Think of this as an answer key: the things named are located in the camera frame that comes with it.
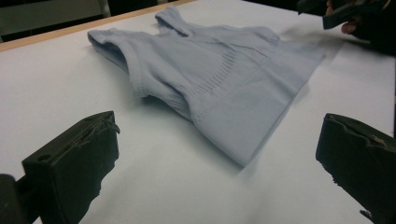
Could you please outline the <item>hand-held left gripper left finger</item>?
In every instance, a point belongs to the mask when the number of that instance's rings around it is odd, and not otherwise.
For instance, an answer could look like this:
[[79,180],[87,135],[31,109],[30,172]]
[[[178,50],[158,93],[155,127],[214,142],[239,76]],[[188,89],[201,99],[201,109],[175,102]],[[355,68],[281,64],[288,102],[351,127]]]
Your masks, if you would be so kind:
[[112,111],[89,116],[22,161],[43,224],[78,224],[119,158]]

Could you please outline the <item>white table mat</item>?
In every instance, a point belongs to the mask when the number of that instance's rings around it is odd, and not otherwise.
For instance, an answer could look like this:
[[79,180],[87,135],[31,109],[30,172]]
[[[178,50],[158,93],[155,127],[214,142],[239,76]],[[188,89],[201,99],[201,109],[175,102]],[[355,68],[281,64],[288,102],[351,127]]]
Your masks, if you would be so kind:
[[189,22],[265,26],[325,52],[289,112],[239,167],[162,102],[133,96],[80,25],[0,44],[0,173],[77,121],[111,110],[120,156],[83,224],[370,224],[315,158],[324,116],[391,133],[396,58],[376,53],[317,16],[241,0],[181,0]]

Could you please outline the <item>light blue tank top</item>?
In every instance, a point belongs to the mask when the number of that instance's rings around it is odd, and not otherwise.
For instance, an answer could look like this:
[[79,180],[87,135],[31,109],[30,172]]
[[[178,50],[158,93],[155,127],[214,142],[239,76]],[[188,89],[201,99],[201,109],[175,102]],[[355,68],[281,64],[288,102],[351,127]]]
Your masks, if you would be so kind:
[[159,32],[92,30],[88,39],[128,73],[134,96],[171,106],[226,155],[249,164],[323,59],[318,47],[266,27],[199,26],[176,7]]

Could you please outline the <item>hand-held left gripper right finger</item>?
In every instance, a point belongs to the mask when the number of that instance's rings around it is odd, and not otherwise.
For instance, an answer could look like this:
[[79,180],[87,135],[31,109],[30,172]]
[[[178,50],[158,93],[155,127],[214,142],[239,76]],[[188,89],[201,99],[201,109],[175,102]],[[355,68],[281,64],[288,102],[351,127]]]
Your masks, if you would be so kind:
[[356,119],[324,117],[316,160],[374,224],[396,224],[396,139]]

